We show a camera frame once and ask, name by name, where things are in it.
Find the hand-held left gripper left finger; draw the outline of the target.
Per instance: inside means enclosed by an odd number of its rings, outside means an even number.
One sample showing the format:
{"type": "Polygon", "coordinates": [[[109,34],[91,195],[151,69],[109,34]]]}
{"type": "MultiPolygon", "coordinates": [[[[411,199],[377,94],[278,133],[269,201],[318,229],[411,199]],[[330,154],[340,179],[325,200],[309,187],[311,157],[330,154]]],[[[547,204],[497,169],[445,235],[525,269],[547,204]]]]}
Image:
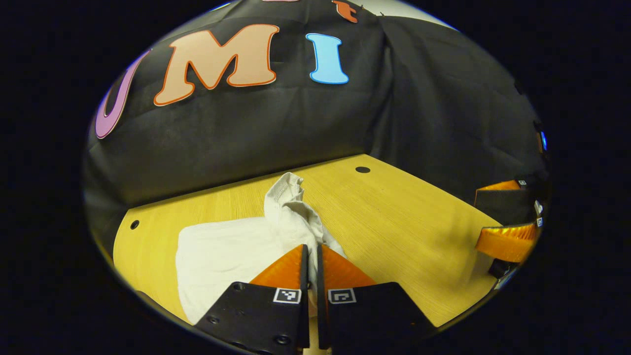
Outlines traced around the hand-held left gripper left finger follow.
{"type": "Polygon", "coordinates": [[[310,346],[307,263],[298,245],[249,283],[230,283],[195,328],[246,353],[300,355],[310,346]]]}

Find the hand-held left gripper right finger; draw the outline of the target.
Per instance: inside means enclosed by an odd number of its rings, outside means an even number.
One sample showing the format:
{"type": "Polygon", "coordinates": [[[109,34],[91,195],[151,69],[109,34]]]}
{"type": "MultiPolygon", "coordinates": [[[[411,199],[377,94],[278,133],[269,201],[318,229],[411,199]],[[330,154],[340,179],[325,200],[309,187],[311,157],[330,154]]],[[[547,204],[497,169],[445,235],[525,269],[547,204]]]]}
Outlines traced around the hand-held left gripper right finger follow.
{"type": "Polygon", "coordinates": [[[436,327],[399,283],[377,283],[327,245],[317,256],[318,346],[329,352],[412,352],[436,327]]]}

